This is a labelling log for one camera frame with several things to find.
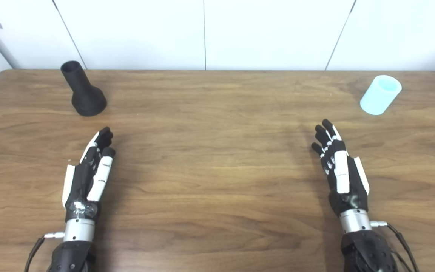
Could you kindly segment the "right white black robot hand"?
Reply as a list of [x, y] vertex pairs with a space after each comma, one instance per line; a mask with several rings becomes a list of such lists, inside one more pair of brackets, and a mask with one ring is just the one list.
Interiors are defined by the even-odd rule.
[[330, 188], [329, 203], [339, 216], [351, 209], [368, 211], [369, 182], [359, 157], [351, 157], [337, 128], [328, 119], [315, 127], [311, 147], [319, 155]]

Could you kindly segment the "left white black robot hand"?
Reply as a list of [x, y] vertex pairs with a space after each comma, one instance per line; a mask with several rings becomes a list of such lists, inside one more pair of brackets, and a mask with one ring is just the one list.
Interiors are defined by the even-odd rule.
[[100, 199], [110, 176], [116, 151], [113, 132], [106, 126], [89, 141], [78, 165], [68, 165], [63, 186], [65, 221], [88, 219], [97, 222]]

